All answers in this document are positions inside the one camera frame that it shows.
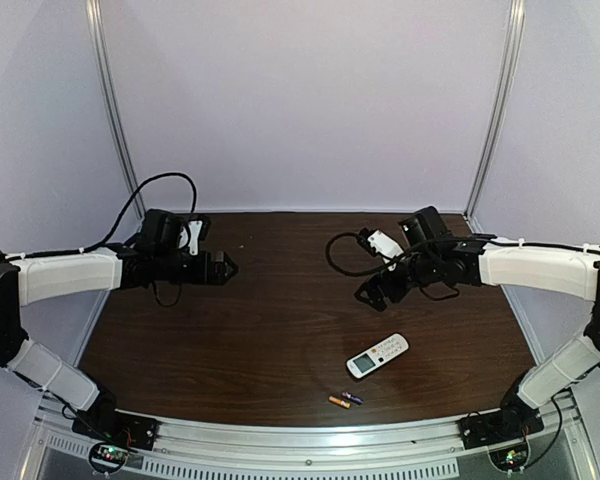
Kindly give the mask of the white remote control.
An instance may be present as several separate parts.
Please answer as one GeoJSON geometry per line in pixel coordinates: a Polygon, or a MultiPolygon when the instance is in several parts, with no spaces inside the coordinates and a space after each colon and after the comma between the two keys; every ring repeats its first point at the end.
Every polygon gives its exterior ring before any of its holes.
{"type": "Polygon", "coordinates": [[[376,345],[351,357],[346,362],[349,373],[356,379],[375,372],[409,350],[409,342],[399,333],[394,333],[376,345]]]}

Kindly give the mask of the purple AA battery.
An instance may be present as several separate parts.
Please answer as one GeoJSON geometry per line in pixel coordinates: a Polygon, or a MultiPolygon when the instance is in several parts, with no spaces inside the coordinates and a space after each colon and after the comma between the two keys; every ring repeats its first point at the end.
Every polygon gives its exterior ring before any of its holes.
{"type": "Polygon", "coordinates": [[[347,400],[349,402],[352,402],[356,405],[362,405],[363,404],[363,400],[353,394],[351,394],[350,392],[342,392],[341,393],[341,398],[344,400],[347,400]]]}

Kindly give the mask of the orange AA battery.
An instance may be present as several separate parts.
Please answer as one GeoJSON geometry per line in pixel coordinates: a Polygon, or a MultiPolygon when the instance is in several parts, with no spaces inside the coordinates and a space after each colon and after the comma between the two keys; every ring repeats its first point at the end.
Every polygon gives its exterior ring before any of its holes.
{"type": "Polygon", "coordinates": [[[340,406],[345,409],[349,409],[351,407],[351,403],[349,401],[334,396],[329,396],[328,401],[334,405],[340,406]]]}

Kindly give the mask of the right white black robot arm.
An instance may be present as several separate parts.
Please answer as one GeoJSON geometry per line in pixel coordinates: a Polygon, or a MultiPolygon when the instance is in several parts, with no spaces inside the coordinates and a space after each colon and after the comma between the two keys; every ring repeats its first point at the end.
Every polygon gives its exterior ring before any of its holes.
{"type": "Polygon", "coordinates": [[[485,430],[520,435],[541,406],[600,366],[600,246],[570,246],[488,234],[456,237],[438,210],[428,206],[400,222],[408,249],[383,232],[362,230],[360,245],[384,261],[355,293],[376,311],[412,289],[442,283],[518,286],[564,293],[592,302],[589,322],[547,360],[516,379],[485,430]]]}

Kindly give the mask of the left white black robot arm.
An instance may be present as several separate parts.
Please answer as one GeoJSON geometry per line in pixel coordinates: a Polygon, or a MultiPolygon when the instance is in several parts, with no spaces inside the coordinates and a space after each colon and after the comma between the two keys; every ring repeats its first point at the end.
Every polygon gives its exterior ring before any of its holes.
{"type": "Polygon", "coordinates": [[[104,438],[124,427],[115,396],[96,380],[31,339],[21,325],[24,306],[90,291],[156,288],[167,282],[222,286],[238,272],[224,252],[199,247],[210,226],[204,215],[147,211],[124,243],[106,242],[73,253],[14,254],[0,250],[0,367],[66,405],[77,422],[104,438]]]}

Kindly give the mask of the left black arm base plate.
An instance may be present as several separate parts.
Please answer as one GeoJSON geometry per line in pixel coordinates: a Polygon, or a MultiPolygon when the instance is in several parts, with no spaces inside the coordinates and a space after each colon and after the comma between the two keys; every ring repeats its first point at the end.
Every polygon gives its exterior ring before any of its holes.
{"type": "Polygon", "coordinates": [[[72,418],[72,431],[91,439],[106,441],[132,450],[151,451],[159,422],[151,417],[115,411],[111,419],[77,411],[72,418]]]}

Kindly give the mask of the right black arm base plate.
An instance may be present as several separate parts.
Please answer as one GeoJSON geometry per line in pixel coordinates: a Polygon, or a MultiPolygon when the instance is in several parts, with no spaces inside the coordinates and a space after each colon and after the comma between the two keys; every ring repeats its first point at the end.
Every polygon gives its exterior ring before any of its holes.
{"type": "Polygon", "coordinates": [[[511,408],[487,413],[471,412],[457,424],[466,450],[523,439],[544,430],[537,411],[531,410],[528,415],[511,408]]]}

